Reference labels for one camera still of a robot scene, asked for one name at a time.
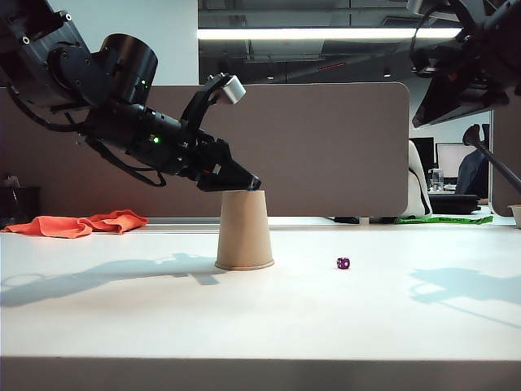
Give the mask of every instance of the gray partition panel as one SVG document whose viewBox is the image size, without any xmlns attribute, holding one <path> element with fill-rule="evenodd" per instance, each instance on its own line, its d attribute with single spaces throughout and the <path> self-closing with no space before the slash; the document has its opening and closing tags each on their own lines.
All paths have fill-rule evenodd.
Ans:
<svg viewBox="0 0 521 391">
<path fill-rule="evenodd" d="M 147 104 L 178 118 L 197 86 L 157 86 Z M 407 203 L 409 96 L 399 83 L 247 86 L 210 108 L 202 128 L 263 181 L 271 216 L 392 216 Z M 34 125 L 0 94 L 5 167 L 42 187 L 42 212 L 218 216 L 219 193 L 167 177 L 153 188 L 110 166 L 73 134 Z"/>
<path fill-rule="evenodd" d="M 516 175 L 521 177 L 521 98 L 509 93 L 510 104 L 493 111 L 491 150 Z M 508 205 L 521 204 L 519 194 L 496 170 L 490 172 L 490 203 L 495 213 L 512 216 Z"/>
</svg>

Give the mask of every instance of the orange towel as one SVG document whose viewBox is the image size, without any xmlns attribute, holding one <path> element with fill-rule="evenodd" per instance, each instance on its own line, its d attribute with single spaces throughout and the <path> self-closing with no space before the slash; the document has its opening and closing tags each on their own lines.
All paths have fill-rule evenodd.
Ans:
<svg viewBox="0 0 521 391">
<path fill-rule="evenodd" d="M 125 209 L 115 210 L 109 214 L 95 214 L 91 217 L 39 216 L 27 224 L 6 226 L 4 231 L 73 239 L 88 235 L 92 231 L 122 234 L 147 223 L 147 218 L 138 216 L 130 209 Z"/>
</svg>

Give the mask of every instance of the black robotic arm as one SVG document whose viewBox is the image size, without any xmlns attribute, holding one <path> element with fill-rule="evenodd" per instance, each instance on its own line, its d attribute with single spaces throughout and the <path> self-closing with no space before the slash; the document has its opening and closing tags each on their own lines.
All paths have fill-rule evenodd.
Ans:
<svg viewBox="0 0 521 391">
<path fill-rule="evenodd" d="M 228 143 L 200 129 L 210 106 L 244 96 L 239 79 L 212 77 L 178 121 L 146 106 L 157 63 L 149 46 L 124 34 L 91 53 L 72 17 L 46 0 L 0 2 L 0 74 L 18 108 L 39 125 L 81 134 L 102 158 L 152 186 L 164 186 L 163 174 L 171 174 L 203 191 L 258 189 L 261 181 L 233 160 Z M 76 123 L 71 113 L 82 109 L 88 115 Z M 36 110 L 63 113 L 69 123 L 51 123 Z M 146 167 L 127 165 L 105 144 Z M 142 171 L 156 171 L 159 181 Z"/>
<path fill-rule="evenodd" d="M 416 127 L 506 105 L 521 94 L 521 0 L 409 0 L 409 10 L 457 20 L 462 31 L 434 48 L 414 49 L 413 72 L 431 78 Z"/>
</svg>

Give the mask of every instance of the paper cup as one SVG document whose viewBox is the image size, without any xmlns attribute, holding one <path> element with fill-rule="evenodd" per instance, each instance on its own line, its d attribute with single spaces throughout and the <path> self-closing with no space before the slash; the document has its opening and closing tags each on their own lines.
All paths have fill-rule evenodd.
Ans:
<svg viewBox="0 0 521 391">
<path fill-rule="evenodd" d="M 510 209 L 512 209 L 512 213 L 514 214 L 515 225 L 521 229 L 521 204 L 518 205 L 508 205 Z"/>
<path fill-rule="evenodd" d="M 273 263 L 265 193 L 224 191 L 215 266 L 226 270 L 255 270 Z"/>
</svg>

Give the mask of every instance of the fluorescent light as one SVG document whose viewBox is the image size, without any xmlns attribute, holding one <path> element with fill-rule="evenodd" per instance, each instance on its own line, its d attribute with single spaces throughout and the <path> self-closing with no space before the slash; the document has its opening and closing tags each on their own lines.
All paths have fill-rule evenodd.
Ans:
<svg viewBox="0 0 521 391">
<path fill-rule="evenodd" d="M 418 38 L 453 38 L 461 29 L 420 29 Z M 200 40 L 410 39 L 414 29 L 199 29 Z"/>
</svg>

